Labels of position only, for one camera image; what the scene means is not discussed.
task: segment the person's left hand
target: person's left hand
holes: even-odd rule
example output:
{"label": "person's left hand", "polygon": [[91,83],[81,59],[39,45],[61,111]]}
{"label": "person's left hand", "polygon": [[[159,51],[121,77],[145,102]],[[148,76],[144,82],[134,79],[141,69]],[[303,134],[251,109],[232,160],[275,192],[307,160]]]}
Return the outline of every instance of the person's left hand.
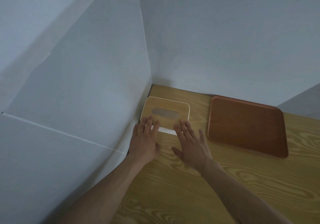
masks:
{"label": "person's left hand", "polygon": [[142,166],[155,159],[160,150],[160,145],[156,143],[160,122],[157,121],[151,130],[152,121],[153,116],[149,116],[148,119],[144,117],[140,124],[137,123],[130,141],[128,157]]}

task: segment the oval slot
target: oval slot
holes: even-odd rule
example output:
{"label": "oval slot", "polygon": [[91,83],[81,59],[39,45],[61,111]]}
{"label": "oval slot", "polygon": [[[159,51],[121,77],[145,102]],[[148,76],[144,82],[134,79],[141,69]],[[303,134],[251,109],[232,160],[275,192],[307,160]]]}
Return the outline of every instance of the oval slot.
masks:
{"label": "oval slot", "polygon": [[161,109],[161,108],[153,108],[151,112],[154,115],[158,115],[164,118],[176,120],[179,119],[180,114],[177,111],[172,111],[168,109]]}

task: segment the person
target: person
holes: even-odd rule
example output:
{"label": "person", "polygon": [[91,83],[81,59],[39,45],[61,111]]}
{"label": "person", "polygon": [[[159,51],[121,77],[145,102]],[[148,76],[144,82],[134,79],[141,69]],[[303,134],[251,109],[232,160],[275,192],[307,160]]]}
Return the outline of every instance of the person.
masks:
{"label": "person", "polygon": [[[156,135],[160,122],[151,125],[153,117],[143,118],[133,129],[129,154],[110,174],[78,199],[60,220],[64,223],[110,223],[129,185],[143,168],[159,154]],[[197,170],[216,192],[236,223],[291,223],[262,199],[227,174],[212,159],[202,130],[196,137],[189,121],[174,125],[181,149],[172,147],[174,154],[187,166]]]}

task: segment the wood grain tabletop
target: wood grain tabletop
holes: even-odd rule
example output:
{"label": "wood grain tabletop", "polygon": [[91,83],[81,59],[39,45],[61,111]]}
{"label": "wood grain tabletop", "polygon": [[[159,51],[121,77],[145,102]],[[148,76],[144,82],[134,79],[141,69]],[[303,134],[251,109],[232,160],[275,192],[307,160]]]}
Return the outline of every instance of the wood grain tabletop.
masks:
{"label": "wood grain tabletop", "polygon": [[[150,96],[190,105],[189,120],[206,132],[211,96],[153,85]],[[223,169],[293,223],[320,223],[320,120],[284,113],[289,156],[277,159],[207,143]],[[159,132],[161,153],[129,187],[113,223],[234,223],[193,169],[171,151],[177,136]]]}

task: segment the person's right arm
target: person's right arm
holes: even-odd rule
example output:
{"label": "person's right arm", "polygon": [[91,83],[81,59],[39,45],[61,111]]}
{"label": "person's right arm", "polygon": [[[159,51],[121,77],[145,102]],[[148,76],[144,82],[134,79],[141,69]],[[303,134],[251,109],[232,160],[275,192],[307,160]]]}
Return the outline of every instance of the person's right arm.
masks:
{"label": "person's right arm", "polygon": [[211,156],[204,135],[198,139],[189,121],[174,125],[182,151],[172,147],[174,154],[186,165],[196,169],[216,192],[236,223],[291,223],[262,199],[227,174]]}

